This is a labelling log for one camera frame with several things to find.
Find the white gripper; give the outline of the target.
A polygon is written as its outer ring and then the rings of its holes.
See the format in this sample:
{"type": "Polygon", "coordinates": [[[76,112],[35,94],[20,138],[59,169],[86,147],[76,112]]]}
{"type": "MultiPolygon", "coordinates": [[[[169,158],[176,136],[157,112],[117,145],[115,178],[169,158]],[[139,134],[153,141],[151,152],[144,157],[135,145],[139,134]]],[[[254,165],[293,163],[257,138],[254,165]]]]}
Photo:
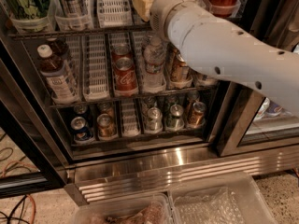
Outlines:
{"type": "Polygon", "coordinates": [[[166,41],[183,43],[191,35],[199,39],[203,34],[203,9],[196,0],[132,0],[132,3],[140,18],[150,21],[152,30],[166,41]]]}

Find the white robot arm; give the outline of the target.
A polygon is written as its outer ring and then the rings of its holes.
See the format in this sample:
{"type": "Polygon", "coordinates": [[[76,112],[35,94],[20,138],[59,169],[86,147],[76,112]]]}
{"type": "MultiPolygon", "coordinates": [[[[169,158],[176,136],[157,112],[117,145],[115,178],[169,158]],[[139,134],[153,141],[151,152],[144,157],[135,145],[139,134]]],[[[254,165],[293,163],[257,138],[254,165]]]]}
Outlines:
{"type": "Polygon", "coordinates": [[[299,55],[271,47],[196,0],[133,0],[194,71],[244,85],[299,116],[299,55]]]}

